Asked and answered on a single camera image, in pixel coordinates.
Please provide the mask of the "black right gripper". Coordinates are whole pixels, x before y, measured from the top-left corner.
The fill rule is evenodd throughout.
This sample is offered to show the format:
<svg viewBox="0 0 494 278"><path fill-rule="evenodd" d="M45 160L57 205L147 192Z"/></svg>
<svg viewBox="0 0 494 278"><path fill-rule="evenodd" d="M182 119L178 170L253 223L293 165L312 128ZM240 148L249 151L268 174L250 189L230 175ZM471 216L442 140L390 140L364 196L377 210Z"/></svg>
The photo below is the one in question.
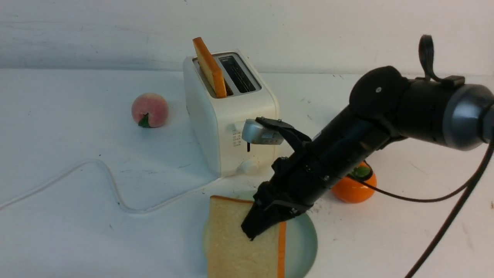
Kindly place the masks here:
<svg viewBox="0 0 494 278"><path fill-rule="evenodd" d="M272 178L261 184L254 203L241 223L250 241L270 227L309 210L327 190L340 180L340 173L315 149L313 140L282 120L258 117L263 128L279 135L291 146L289 157L279 157L272 164Z"/></svg>

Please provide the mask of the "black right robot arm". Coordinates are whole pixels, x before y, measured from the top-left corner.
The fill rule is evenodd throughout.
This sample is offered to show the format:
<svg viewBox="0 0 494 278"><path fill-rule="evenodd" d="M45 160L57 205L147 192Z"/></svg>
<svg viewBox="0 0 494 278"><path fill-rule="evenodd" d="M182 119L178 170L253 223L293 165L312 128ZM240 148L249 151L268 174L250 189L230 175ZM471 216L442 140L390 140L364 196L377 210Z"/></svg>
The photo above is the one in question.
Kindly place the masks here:
<svg viewBox="0 0 494 278"><path fill-rule="evenodd" d="M493 141L493 93L482 85L408 79L392 67L358 79L349 104L311 139L293 126L258 117L293 148L272 165L274 174L259 185L241 224L252 241L270 227L310 209L369 155L407 138L456 150Z"/></svg>

